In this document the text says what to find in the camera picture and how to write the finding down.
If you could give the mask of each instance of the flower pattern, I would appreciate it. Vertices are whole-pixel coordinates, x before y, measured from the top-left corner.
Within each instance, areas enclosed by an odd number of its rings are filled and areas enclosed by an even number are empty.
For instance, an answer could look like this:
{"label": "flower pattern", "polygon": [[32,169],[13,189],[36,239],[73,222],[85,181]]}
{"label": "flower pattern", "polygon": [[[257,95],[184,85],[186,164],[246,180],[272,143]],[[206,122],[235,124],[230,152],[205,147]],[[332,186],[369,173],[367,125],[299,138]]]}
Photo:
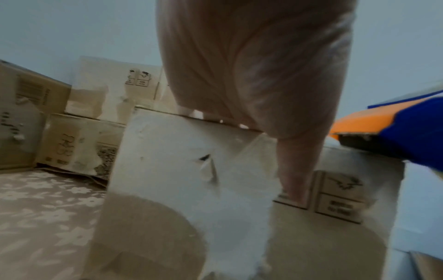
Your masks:
{"label": "flower pattern", "polygon": [[87,178],[0,174],[0,279],[79,279],[104,196]]}

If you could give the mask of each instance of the floral bedsheet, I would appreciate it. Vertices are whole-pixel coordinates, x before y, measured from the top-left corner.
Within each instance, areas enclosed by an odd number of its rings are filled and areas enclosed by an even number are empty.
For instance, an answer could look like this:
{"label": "floral bedsheet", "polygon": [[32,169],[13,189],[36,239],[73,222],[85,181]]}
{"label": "floral bedsheet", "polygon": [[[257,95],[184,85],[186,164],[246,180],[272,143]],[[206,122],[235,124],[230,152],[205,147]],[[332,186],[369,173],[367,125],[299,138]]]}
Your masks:
{"label": "floral bedsheet", "polygon": [[0,280],[78,280],[105,193],[81,177],[0,174]]}

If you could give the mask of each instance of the light blue wall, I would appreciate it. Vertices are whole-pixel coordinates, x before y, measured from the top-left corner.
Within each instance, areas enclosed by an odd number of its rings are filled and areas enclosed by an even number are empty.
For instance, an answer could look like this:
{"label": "light blue wall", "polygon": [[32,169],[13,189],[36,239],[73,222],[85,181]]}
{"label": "light blue wall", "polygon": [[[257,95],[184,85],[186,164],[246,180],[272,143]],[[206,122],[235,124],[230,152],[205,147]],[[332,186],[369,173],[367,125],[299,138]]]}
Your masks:
{"label": "light blue wall", "polygon": [[[154,0],[0,0],[0,58],[67,83],[80,55],[160,65],[154,7]],[[360,2],[338,117],[442,81],[442,0]],[[443,258],[442,236],[443,184],[410,166],[392,244]],[[391,255],[393,264],[404,257]]]}

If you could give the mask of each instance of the human hand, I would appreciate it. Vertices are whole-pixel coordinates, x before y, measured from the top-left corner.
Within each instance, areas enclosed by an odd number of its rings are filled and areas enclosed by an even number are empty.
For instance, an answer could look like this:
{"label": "human hand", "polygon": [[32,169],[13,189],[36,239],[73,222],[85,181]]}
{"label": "human hand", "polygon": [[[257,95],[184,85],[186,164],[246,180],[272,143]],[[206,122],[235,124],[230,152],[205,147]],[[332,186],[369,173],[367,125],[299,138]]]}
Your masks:
{"label": "human hand", "polygon": [[278,139],[279,177],[303,201],[334,120],[355,0],[159,0],[157,33],[180,106]]}

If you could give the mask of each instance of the brown cardboard piece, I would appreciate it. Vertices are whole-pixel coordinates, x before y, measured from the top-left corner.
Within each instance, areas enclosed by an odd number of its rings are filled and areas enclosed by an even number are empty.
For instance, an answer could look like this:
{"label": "brown cardboard piece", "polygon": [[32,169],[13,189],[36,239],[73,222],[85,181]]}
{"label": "brown cardboard piece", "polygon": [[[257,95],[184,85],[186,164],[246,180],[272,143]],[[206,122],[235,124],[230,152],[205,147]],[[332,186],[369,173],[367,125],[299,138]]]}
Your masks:
{"label": "brown cardboard piece", "polygon": [[34,166],[46,113],[63,112],[70,85],[0,61],[0,169]]}
{"label": "brown cardboard piece", "polygon": [[151,106],[161,71],[161,66],[80,57],[65,112],[126,124],[134,106]]}
{"label": "brown cardboard piece", "polygon": [[49,116],[38,163],[108,179],[124,125],[69,115]]}
{"label": "brown cardboard piece", "polygon": [[136,108],[82,279],[379,279],[404,164],[324,148],[299,208],[276,168],[264,134]]}
{"label": "brown cardboard piece", "polygon": [[422,280],[443,279],[442,260],[418,252],[411,252],[411,256]]}

